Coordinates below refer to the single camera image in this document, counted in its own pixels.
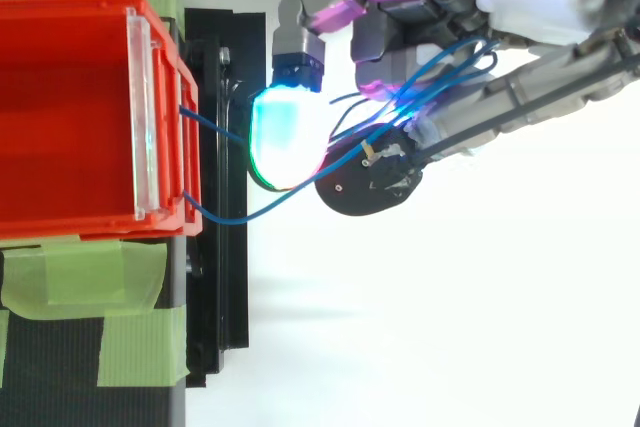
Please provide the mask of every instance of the white wall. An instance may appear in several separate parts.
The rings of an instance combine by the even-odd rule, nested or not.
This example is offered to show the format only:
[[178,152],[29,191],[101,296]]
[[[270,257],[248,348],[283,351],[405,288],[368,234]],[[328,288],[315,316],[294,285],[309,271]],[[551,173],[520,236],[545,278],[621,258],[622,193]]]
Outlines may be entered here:
[[[187,0],[266,11],[268,36],[277,3]],[[354,88],[348,42],[332,94]],[[309,189],[256,220],[251,348],[188,392],[188,426],[631,426],[638,93],[431,166],[392,211],[341,217]],[[252,185],[250,210],[273,198]]]

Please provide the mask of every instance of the blue wire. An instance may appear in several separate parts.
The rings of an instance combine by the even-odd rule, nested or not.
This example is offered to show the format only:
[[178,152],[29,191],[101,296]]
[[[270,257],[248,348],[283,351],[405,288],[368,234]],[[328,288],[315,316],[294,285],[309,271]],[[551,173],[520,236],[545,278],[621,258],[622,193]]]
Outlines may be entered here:
[[[474,39],[467,39],[467,43],[478,43],[478,42],[483,42],[485,44],[487,44],[487,41],[485,39],[481,39],[478,40],[477,38]],[[453,49],[453,52],[455,52],[456,50],[460,49],[461,47],[463,47],[465,44],[461,44],[458,43],[456,45],[454,45],[453,47],[450,47],[449,49],[443,51],[438,57],[440,56],[444,56],[446,57],[447,55],[451,54],[451,52],[448,52],[450,50]],[[498,45],[497,42],[493,42],[490,44],[485,45],[480,51],[478,51],[477,53],[475,53],[473,56],[471,56],[469,59],[467,59],[465,62],[463,62],[460,66],[459,69],[461,69],[460,71],[463,71],[465,69],[468,69],[469,67],[475,65],[476,63],[478,63],[478,61],[484,57],[484,55],[486,55],[488,52],[490,52],[491,50],[493,50],[496,46]],[[431,62],[433,62],[434,60],[436,60],[436,63],[440,61],[440,59],[438,59],[438,57],[434,57],[434,59],[432,59]],[[433,66],[435,66],[436,64],[432,64],[431,67],[429,67],[427,69],[430,70],[431,68],[433,68]],[[449,78],[450,74],[453,73],[450,72],[449,74],[445,75],[444,77],[442,77],[443,79]],[[350,137],[354,134],[357,134],[360,130],[369,127],[371,124],[373,124],[376,120],[378,120],[380,117],[382,117],[383,115],[385,115],[387,107],[389,106],[389,103],[387,105],[385,105],[382,109],[380,109],[378,112],[376,112],[375,114],[373,114],[371,117],[369,117],[367,120],[364,120],[356,125],[354,125],[353,127],[350,127],[342,132],[340,132],[337,135],[334,135],[331,137],[331,139],[329,139],[331,142],[333,142],[334,144],[342,139],[345,139],[347,137]]]
[[[436,96],[438,96],[444,90],[447,90],[447,89],[449,89],[451,87],[455,87],[456,85],[459,85],[459,84],[462,84],[464,82],[467,82],[467,81],[469,81],[471,79],[474,79],[474,78],[476,78],[476,77],[478,77],[480,75],[486,74],[487,72],[489,72],[491,69],[493,69],[495,67],[495,64],[497,63],[496,61],[497,61],[497,57],[494,57],[494,64],[491,65],[490,67],[488,67],[486,69],[483,69],[483,70],[479,70],[478,72],[474,72],[472,74],[464,75],[462,77],[453,79],[452,76],[458,75],[464,70],[462,68],[462,65],[457,67],[456,69],[454,69],[451,72],[450,75],[446,76],[446,79],[438,80],[435,83],[433,83],[432,85],[430,85],[429,87],[427,87],[424,90],[423,95],[421,95],[420,98],[418,98],[415,101],[413,101],[409,106],[403,108],[400,111],[400,113],[396,116],[396,118],[394,120],[392,120],[391,122],[389,122],[387,124],[383,124],[378,130],[376,130],[374,133],[372,133],[367,138],[367,143],[372,144],[373,142],[378,140],[381,136],[383,136],[391,128],[393,128],[393,124],[398,119],[404,117],[405,115],[408,115],[410,112],[412,112],[412,111],[416,110],[417,108],[421,107],[422,105],[424,105],[424,103],[428,102],[429,100],[434,99]],[[423,70],[429,64],[426,64],[420,70]],[[405,84],[405,86],[402,89],[400,89],[400,91],[396,95],[398,95],[398,96],[404,95],[404,93],[411,87],[412,82],[415,83],[415,81],[421,75],[423,75],[423,73],[420,73],[420,71],[418,71],[409,80],[409,82],[407,82],[407,84]],[[314,175],[310,179],[307,179],[306,181],[304,181],[302,184],[300,184],[298,187],[296,187],[292,191],[287,192],[286,194],[282,195],[278,200],[276,200],[273,203],[267,205],[266,207],[258,210],[257,212],[254,212],[253,214],[248,215],[247,217],[244,217],[244,218],[241,218],[241,219],[223,219],[221,217],[218,217],[217,215],[212,214],[208,210],[206,210],[202,205],[200,205],[198,202],[196,202],[196,200],[188,192],[184,193],[184,197],[189,203],[191,203],[196,208],[196,210],[198,210],[205,218],[209,219],[212,222],[215,222],[215,223],[220,224],[220,225],[229,225],[229,226],[231,226],[231,225],[244,225],[244,224],[246,224],[248,222],[251,222],[252,220],[257,219],[258,217],[260,217],[260,216],[272,211],[273,209],[275,209],[276,207],[278,207],[279,205],[281,205],[282,203],[284,203],[285,201],[289,200],[291,197],[293,197],[294,195],[296,195],[297,193],[302,191],[304,188],[308,187],[309,185],[313,184],[314,182],[316,182],[316,181],[326,177],[327,175],[332,174],[336,170],[340,169],[345,164],[347,164],[347,162],[349,162],[350,160],[354,159],[360,153],[360,150],[362,150],[362,145],[361,144],[356,145],[349,152],[347,152],[340,159],[338,159],[336,162],[334,162],[330,166],[326,167],[325,169],[321,170],[320,172],[318,172],[316,175]]]
[[231,132],[224,130],[222,127],[218,127],[215,123],[211,122],[209,119],[202,117],[201,115],[196,114],[195,112],[190,111],[189,109],[185,109],[184,107],[180,107],[180,113],[185,117],[195,120],[198,123],[204,125],[205,127],[209,127],[210,129],[215,130],[217,133],[228,137],[230,140],[237,142],[242,145],[246,145],[246,141],[240,137],[239,135],[232,134]]

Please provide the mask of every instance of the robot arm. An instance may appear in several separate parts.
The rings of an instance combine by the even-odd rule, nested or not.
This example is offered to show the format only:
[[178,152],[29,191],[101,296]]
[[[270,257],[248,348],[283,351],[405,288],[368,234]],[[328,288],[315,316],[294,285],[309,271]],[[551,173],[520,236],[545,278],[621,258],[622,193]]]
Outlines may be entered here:
[[[283,0],[274,36],[274,83],[318,92],[323,33],[354,24],[356,84],[387,100],[426,62],[459,40],[480,36],[502,48],[542,46],[548,53],[498,79],[463,85],[437,108],[423,109],[368,152],[316,182],[325,203],[347,215],[398,205],[430,162],[508,133],[575,112],[637,80],[640,36],[629,22],[640,0]],[[473,53],[460,49],[429,70],[416,90]],[[345,140],[326,165],[366,138]]]

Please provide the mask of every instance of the red storage box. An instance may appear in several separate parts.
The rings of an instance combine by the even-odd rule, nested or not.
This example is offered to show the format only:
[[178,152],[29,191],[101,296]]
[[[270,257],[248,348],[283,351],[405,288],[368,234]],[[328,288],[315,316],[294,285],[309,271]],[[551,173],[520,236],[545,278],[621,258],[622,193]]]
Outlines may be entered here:
[[0,0],[0,38],[0,239],[202,230],[197,86],[146,0]]

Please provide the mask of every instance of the glowing fingertip sensor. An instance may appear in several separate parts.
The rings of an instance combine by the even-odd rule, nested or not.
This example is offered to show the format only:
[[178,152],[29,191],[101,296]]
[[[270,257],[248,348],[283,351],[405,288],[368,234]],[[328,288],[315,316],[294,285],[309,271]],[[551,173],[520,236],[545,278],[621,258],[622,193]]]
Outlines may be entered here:
[[322,165],[332,125],[327,101],[304,87],[275,86],[253,103],[249,150],[254,180],[291,190]]

